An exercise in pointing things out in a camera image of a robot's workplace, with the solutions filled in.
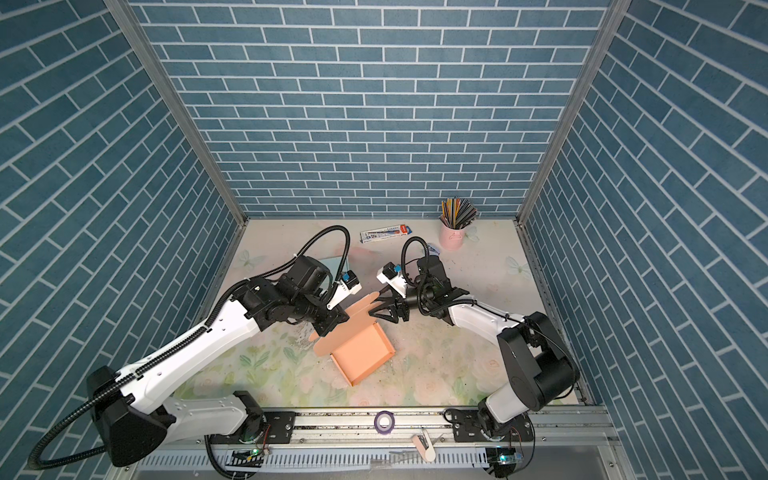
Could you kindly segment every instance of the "cardboard box flap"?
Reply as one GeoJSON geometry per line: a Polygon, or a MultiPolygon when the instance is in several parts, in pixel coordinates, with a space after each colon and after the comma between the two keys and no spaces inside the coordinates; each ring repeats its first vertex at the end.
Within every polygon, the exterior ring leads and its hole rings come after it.
{"type": "MultiPolygon", "coordinates": [[[[379,305],[376,299],[379,298],[379,292],[369,293],[360,300],[356,301],[347,308],[346,314],[349,315],[349,320],[344,323],[340,323],[328,335],[317,340],[313,347],[315,355],[324,356],[329,355],[333,350],[339,348],[347,340],[351,339],[364,329],[376,323],[376,318],[368,314],[368,312],[379,305]]],[[[310,342],[318,339],[317,332],[313,332],[310,335],[310,342]]]]}

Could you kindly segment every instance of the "black motor housing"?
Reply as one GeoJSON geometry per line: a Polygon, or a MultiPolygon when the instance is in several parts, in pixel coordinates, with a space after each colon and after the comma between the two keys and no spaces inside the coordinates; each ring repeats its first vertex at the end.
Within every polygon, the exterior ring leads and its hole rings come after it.
{"type": "MultiPolygon", "coordinates": [[[[114,385],[115,371],[102,366],[86,378],[91,398],[114,385]]],[[[168,426],[176,422],[163,407],[151,414],[131,407],[132,396],[119,390],[91,410],[91,419],[107,449],[112,465],[124,467],[152,453],[165,440],[168,426]]]]}

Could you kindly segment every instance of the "black cable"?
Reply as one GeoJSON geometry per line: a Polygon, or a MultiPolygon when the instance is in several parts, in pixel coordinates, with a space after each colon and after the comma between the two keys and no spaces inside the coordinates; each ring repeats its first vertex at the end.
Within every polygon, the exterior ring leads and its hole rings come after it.
{"type": "Polygon", "coordinates": [[[574,391],[574,386],[575,386],[575,385],[576,385],[575,383],[574,383],[574,384],[572,384],[572,385],[571,385],[571,388],[570,388],[570,389],[568,389],[568,391],[567,391],[566,393],[564,393],[564,394],[562,394],[562,395],[560,395],[560,396],[556,396],[556,397],[554,397],[554,398],[553,398],[553,400],[560,400],[560,399],[564,399],[565,397],[569,396],[569,395],[571,394],[571,392],[573,392],[573,391],[574,391]]]}
{"type": "Polygon", "coordinates": [[[531,456],[528,457],[528,461],[525,463],[525,465],[523,465],[522,468],[520,468],[519,470],[515,469],[515,471],[512,472],[513,475],[515,473],[522,472],[523,470],[528,468],[531,462],[533,462],[533,455],[536,453],[536,427],[533,425],[533,422],[531,422],[531,430],[533,431],[533,446],[531,447],[531,456]]]}
{"type": "Polygon", "coordinates": [[[246,478],[251,478],[255,475],[255,473],[251,472],[229,472],[226,470],[219,465],[219,462],[214,456],[214,449],[210,446],[210,435],[205,435],[203,438],[205,439],[205,452],[208,455],[208,461],[210,462],[210,466],[214,467],[216,473],[224,478],[229,478],[230,480],[245,480],[246,478]]]}
{"type": "Polygon", "coordinates": [[[402,245],[402,250],[400,250],[400,270],[402,271],[402,277],[406,280],[406,283],[410,286],[416,287],[416,306],[419,308],[419,313],[421,313],[424,316],[429,316],[429,311],[423,306],[422,302],[422,293],[424,292],[424,287],[427,284],[427,276],[429,276],[429,245],[424,241],[421,237],[411,237],[402,245]],[[422,245],[422,248],[424,249],[424,257],[427,259],[426,268],[424,272],[421,274],[421,280],[419,281],[419,285],[416,286],[416,284],[408,278],[408,274],[406,272],[406,252],[408,251],[408,246],[413,242],[419,242],[422,245]]]}
{"type": "Polygon", "coordinates": [[[275,273],[280,273],[284,270],[288,270],[290,267],[293,266],[293,264],[296,262],[296,259],[301,257],[303,254],[306,253],[307,250],[310,249],[310,247],[321,237],[325,236],[326,234],[333,232],[333,231],[340,231],[344,233],[344,251],[341,255],[341,261],[339,262],[339,269],[336,271],[336,277],[333,279],[333,283],[331,287],[326,291],[325,296],[323,297],[322,301],[323,303],[327,303],[328,300],[333,298],[333,295],[336,294],[336,289],[339,288],[339,282],[341,281],[341,277],[344,274],[344,265],[346,264],[346,258],[349,255],[349,247],[351,246],[351,239],[349,237],[349,230],[346,229],[343,225],[332,225],[330,227],[323,228],[320,232],[315,233],[315,235],[307,241],[303,247],[296,253],[296,255],[285,262],[283,265],[276,266],[272,270],[266,271],[264,273],[260,273],[259,275],[252,276],[250,279],[253,280],[254,278],[266,278],[268,276],[272,276],[275,273]]]}
{"type": "Polygon", "coordinates": [[[402,277],[406,279],[406,283],[410,286],[416,286],[416,283],[411,280],[408,277],[408,274],[406,273],[406,251],[408,251],[408,246],[413,242],[419,242],[422,247],[424,248],[424,257],[429,258],[429,245],[424,241],[421,237],[410,237],[406,242],[402,245],[402,250],[400,250],[400,270],[402,270],[402,277]]]}

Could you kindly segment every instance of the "mounting plate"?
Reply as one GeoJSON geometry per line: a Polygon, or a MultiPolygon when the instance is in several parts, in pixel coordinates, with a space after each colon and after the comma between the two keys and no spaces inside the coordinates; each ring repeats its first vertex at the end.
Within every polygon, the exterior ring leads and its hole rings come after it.
{"type": "MultiPolygon", "coordinates": [[[[453,419],[458,423],[453,424],[453,440],[454,442],[487,442],[488,438],[483,435],[482,430],[477,421],[478,410],[477,409],[462,409],[452,410],[451,415],[453,419]]],[[[511,420],[511,426],[520,433],[521,439],[518,439],[514,432],[508,433],[504,438],[500,439],[500,442],[532,442],[533,441],[533,427],[531,426],[531,420],[527,415],[518,415],[511,420]]]]}
{"type": "MultiPolygon", "coordinates": [[[[295,412],[265,412],[266,422],[264,425],[268,425],[270,430],[266,433],[266,443],[286,445],[290,443],[290,437],[293,434],[293,423],[296,421],[295,412]]],[[[242,445],[240,438],[245,429],[245,424],[242,424],[235,433],[231,435],[211,435],[210,443],[212,445],[242,445]]]]}

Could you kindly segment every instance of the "pink pencil holder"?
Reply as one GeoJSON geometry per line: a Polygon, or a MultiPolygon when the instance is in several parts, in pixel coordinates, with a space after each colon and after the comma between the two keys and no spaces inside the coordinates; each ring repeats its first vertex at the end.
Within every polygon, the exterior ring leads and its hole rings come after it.
{"type": "Polygon", "coordinates": [[[453,230],[440,223],[440,245],[446,250],[458,250],[464,243],[464,229],[453,230]]]}

